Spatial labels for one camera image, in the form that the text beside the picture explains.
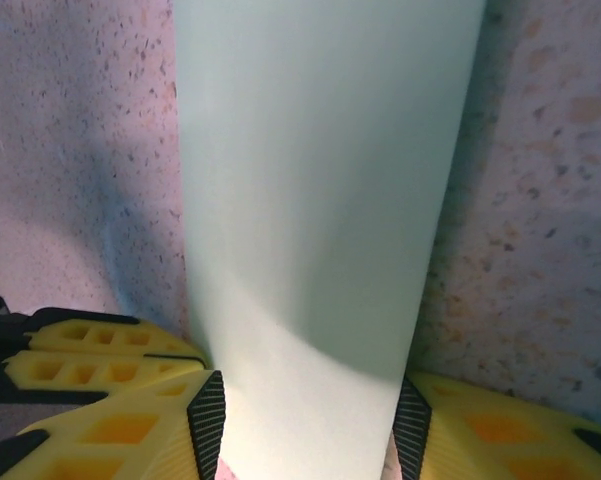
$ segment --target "pale green panel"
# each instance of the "pale green panel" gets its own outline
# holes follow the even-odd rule
[[[240,480],[379,478],[482,0],[176,0],[192,335]]]

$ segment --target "rectangular cutout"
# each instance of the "rectangular cutout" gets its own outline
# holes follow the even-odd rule
[[[537,443],[545,438],[531,424],[502,413],[465,415],[464,420],[486,443]]]
[[[67,327],[62,332],[62,337],[68,338],[70,340],[83,340],[84,337],[87,336],[88,332],[89,327],[86,327],[84,325],[73,325],[71,327]]]
[[[594,480],[569,458],[519,458],[507,462],[516,480]]]
[[[177,397],[178,395],[184,392],[185,388],[187,388],[187,385],[184,383],[180,383],[178,385],[173,385],[172,387],[165,388],[164,390],[159,391],[157,395],[160,397]]]
[[[113,340],[113,330],[99,330],[96,334],[96,341],[103,345],[109,345]]]
[[[123,463],[120,458],[61,458],[38,480],[112,480]]]
[[[97,422],[80,441],[137,445],[149,434],[159,418],[148,413],[114,415]]]
[[[95,371],[96,367],[94,365],[76,365],[71,371],[68,381],[73,385],[86,385]]]
[[[33,366],[31,376],[35,380],[53,380],[56,378],[56,375],[58,375],[62,365],[63,362],[60,361],[37,362]]]
[[[147,332],[142,331],[128,331],[126,337],[129,345],[147,345],[151,339],[151,336]]]
[[[112,363],[109,366],[109,379],[113,382],[133,380],[138,372],[138,365],[132,363]]]

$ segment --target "speckled floor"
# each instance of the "speckled floor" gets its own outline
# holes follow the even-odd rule
[[[487,4],[411,361],[601,422],[601,0]],[[170,1],[0,0],[15,309],[183,330],[174,61]]]

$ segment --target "yellow plastic part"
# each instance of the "yellow plastic part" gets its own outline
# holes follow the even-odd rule
[[[23,432],[50,437],[1,480],[199,480],[186,409],[211,374],[127,390],[30,425]]]
[[[22,350],[5,360],[5,372],[21,390],[116,393],[204,369],[195,360]]]
[[[425,373],[432,408],[420,480],[601,480],[601,455],[573,434],[585,419]]]
[[[29,348],[32,350],[101,355],[180,355],[198,357],[207,363],[199,349],[144,320],[138,325],[126,325],[71,319],[47,325],[30,335]]]

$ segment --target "speckled wall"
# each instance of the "speckled wall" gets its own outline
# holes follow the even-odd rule
[[[0,293],[179,330],[171,3],[0,0]]]
[[[601,1],[490,2],[412,364],[601,422]]]
[[[14,308],[181,330],[171,12],[0,0]],[[601,0],[488,2],[421,313],[413,365],[601,422]]]

